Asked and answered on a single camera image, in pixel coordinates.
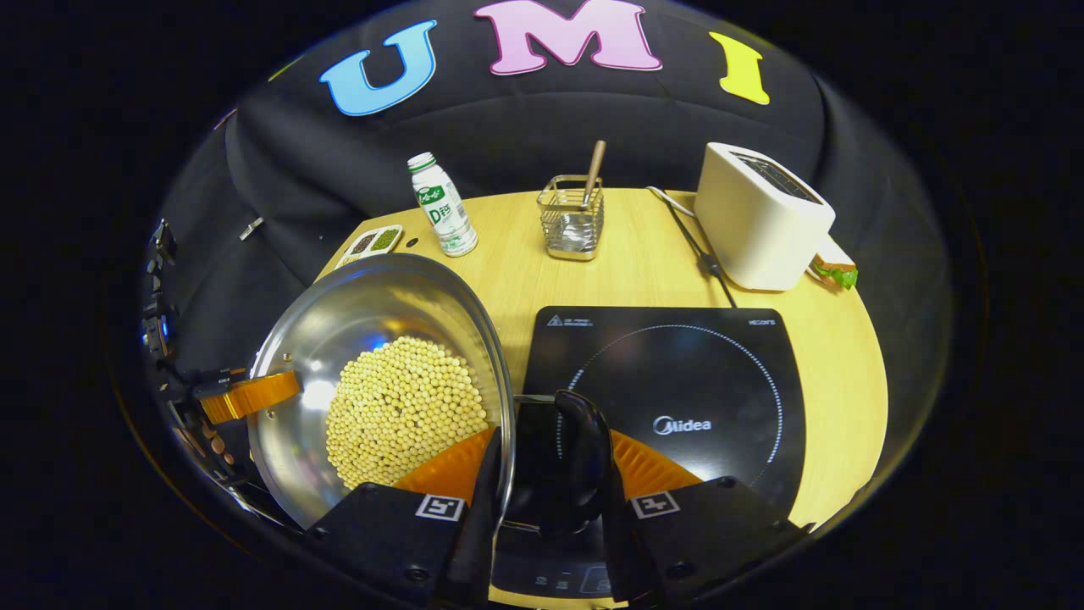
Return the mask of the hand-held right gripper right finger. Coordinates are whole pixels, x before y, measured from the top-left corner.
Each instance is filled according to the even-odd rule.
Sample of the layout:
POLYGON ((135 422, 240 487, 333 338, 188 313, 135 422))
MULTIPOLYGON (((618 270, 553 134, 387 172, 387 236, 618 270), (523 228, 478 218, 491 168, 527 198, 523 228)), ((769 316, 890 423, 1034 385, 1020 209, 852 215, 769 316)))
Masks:
POLYGON ((611 432, 611 501, 601 514, 615 602, 704 607, 810 533, 735 476, 700 481, 611 432))

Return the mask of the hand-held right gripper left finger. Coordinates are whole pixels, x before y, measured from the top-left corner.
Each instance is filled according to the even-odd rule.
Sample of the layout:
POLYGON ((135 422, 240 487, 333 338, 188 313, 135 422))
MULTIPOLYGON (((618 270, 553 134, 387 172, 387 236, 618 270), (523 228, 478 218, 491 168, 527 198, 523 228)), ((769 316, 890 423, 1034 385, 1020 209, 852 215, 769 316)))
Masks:
POLYGON ((357 486, 306 530, 317 555, 406 609, 488 609, 502 430, 485 436, 472 499, 357 486))

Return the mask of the steel pot with black handles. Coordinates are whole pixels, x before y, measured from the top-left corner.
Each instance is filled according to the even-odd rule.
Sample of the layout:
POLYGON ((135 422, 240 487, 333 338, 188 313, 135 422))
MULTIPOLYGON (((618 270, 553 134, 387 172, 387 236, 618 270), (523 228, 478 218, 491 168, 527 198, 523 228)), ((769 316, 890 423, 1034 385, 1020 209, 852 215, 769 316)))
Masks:
POLYGON ((520 404, 550 406, 552 393, 515 393, 508 359, 483 302, 453 270, 430 258, 365 258, 318 280, 285 310, 257 352, 254 379, 291 372, 297 394, 247 418, 251 459, 268 493, 304 529, 330 512, 347 490, 324 445, 335 382, 350 359, 402 336, 446 345, 480 384, 483 408, 501 428, 498 497, 505 528, 537 533, 514 512, 525 494, 512 489, 520 404))

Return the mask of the black induction cooktop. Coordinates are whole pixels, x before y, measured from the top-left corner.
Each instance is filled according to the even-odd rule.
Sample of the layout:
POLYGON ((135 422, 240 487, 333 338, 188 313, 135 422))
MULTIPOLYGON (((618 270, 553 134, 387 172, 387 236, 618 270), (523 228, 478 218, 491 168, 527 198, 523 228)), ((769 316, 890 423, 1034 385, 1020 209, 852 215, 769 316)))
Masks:
POLYGON ((776 310, 542 308, 522 393, 554 397, 550 406, 517 408, 512 489, 527 510, 512 517, 538 532, 502 525, 495 605, 627 606, 611 597, 601 523, 611 503, 612 431, 700 481, 735 476, 790 518, 805 466, 805 405, 776 310))

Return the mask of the pile of yellow beans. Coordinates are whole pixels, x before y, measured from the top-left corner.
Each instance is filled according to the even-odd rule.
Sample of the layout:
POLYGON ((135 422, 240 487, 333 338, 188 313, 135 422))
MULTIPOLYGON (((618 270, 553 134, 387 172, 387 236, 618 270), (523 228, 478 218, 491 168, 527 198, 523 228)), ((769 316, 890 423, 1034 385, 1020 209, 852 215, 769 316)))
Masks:
POLYGON ((404 335, 341 367, 325 447, 346 489, 390 485, 493 421, 465 356, 404 335))

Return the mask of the small white bean dish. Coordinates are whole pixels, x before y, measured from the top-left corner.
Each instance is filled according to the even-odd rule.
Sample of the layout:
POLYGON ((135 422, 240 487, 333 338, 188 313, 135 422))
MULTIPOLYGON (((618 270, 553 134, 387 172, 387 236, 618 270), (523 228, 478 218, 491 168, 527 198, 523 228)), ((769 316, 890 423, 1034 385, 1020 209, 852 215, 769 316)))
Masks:
POLYGON ((350 263, 363 258, 390 254, 402 235, 402 225, 383 225, 383 228, 367 230, 349 243, 333 269, 350 265, 350 263))

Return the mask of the white green-label drink bottle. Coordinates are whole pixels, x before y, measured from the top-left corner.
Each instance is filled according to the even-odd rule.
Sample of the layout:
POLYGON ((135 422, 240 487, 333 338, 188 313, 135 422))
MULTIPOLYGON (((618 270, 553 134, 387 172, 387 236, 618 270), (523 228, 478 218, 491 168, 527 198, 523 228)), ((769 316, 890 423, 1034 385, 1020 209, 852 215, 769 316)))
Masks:
POLYGON ((463 198, 431 152, 406 161, 415 202, 429 219, 439 247, 449 258, 460 258, 477 246, 478 235, 466 212, 463 198))

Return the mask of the toy sandwich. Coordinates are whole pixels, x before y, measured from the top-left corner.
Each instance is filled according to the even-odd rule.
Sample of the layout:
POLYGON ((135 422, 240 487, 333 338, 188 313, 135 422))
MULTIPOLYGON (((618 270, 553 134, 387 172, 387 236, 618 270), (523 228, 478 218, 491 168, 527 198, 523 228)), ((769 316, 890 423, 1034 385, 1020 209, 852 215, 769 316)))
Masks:
POLYGON ((826 286, 846 291, 857 283, 855 261, 838 246, 831 236, 825 236, 816 255, 810 261, 806 274, 826 286))

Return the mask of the white toaster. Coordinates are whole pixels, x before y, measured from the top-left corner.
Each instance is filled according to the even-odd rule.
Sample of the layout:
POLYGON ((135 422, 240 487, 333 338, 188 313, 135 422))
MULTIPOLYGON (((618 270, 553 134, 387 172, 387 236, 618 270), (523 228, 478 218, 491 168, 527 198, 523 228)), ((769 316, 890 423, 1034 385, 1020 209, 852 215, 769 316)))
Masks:
POLYGON ((835 208, 761 152, 705 146, 694 216, 724 274, 739 288, 787 293, 835 224, 835 208))

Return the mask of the black backdrop cloth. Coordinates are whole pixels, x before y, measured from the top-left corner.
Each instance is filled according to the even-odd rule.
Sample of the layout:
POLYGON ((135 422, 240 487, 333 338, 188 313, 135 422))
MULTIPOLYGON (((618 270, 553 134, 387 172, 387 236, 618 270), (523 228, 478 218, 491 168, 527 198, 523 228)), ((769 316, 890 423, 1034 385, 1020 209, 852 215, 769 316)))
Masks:
POLYGON ((670 0, 414 0, 253 86, 163 205, 179 246, 163 281, 179 369, 251 362, 349 230, 414 208, 411 155, 434 152, 463 196, 481 197, 539 189, 597 139, 620 189, 693 190, 710 141, 805 179, 857 260, 889 439, 921 428, 953 334, 932 177, 836 82, 670 0))

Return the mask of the wooden stick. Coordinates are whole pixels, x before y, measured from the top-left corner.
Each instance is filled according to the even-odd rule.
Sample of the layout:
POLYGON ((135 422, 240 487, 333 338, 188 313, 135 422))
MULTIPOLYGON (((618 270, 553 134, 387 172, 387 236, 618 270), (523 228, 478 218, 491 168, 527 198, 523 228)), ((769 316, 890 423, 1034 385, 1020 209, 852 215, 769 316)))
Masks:
POLYGON ((584 179, 584 186, 582 189, 582 200, 580 203, 581 209, 586 209, 589 205, 591 205, 592 203, 594 190, 596 189, 597 181, 599 181, 601 163, 603 163, 605 154, 606 154, 606 141, 597 140, 594 143, 594 147, 591 155, 591 161, 589 161, 586 178, 584 179))

